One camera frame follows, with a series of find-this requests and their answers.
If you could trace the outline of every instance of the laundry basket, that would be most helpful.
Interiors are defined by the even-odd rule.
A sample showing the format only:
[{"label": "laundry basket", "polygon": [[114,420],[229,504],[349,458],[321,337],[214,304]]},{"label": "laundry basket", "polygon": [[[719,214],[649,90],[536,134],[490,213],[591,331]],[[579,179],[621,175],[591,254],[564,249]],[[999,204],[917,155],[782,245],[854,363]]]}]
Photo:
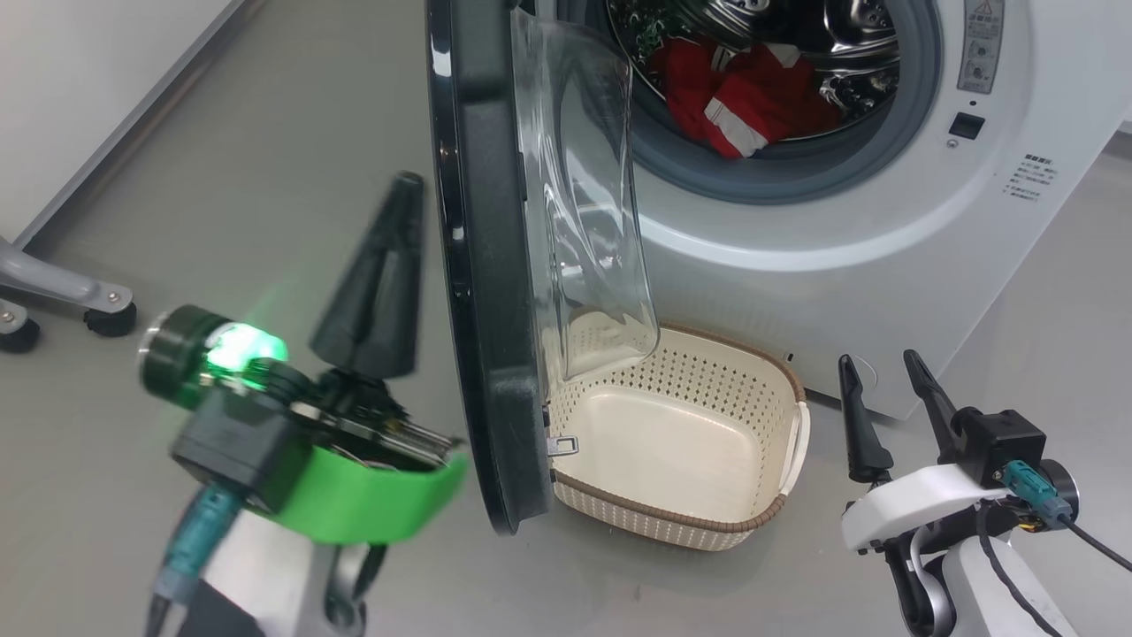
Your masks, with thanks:
[{"label": "laundry basket", "polygon": [[633,533],[704,551],[786,505],[809,442],[798,379],[756,350],[675,326],[633,368],[552,390],[555,496]]}]

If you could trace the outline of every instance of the basket handle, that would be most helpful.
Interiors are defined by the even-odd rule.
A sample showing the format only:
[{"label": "basket handle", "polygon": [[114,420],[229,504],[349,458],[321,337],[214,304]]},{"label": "basket handle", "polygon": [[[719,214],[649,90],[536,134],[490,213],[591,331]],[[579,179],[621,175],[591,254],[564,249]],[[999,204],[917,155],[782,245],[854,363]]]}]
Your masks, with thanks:
[{"label": "basket handle", "polygon": [[798,411],[794,415],[794,440],[791,449],[787,449],[790,460],[782,467],[782,483],[779,487],[780,496],[789,496],[794,489],[794,483],[798,482],[798,474],[801,473],[801,464],[806,459],[806,450],[809,448],[809,407],[805,402],[798,403]]}]

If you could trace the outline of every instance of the laundry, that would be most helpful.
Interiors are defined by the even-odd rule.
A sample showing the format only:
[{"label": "laundry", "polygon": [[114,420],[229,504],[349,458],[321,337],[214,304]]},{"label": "laundry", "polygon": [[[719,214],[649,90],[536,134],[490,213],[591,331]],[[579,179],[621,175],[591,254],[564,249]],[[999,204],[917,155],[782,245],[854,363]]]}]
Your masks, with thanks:
[{"label": "laundry", "polygon": [[749,157],[789,137],[835,128],[841,111],[813,84],[797,46],[756,44],[732,53],[695,35],[666,40],[649,60],[672,118],[726,157]]}]

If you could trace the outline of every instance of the warning label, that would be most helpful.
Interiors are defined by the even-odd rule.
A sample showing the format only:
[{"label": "warning label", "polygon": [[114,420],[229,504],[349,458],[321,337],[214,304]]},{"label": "warning label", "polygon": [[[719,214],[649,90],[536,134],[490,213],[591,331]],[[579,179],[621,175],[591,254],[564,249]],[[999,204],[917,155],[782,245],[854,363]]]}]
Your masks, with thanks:
[{"label": "warning label", "polygon": [[1005,0],[966,0],[967,25],[959,88],[986,95],[994,87],[998,51],[1002,49],[1004,3]]},{"label": "warning label", "polygon": [[1002,191],[1018,199],[1037,201],[1056,179],[1054,160],[1028,154],[1019,162]]}]

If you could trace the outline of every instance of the green light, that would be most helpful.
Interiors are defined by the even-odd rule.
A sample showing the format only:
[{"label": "green light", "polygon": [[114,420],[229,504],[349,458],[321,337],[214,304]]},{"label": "green light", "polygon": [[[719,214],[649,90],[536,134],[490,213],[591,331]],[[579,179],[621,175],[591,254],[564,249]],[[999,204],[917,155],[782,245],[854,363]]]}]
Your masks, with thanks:
[{"label": "green light", "polygon": [[223,330],[209,337],[215,345],[205,355],[205,362],[224,376],[242,375],[256,359],[286,361],[286,344],[263,330],[247,324],[230,324]]}]

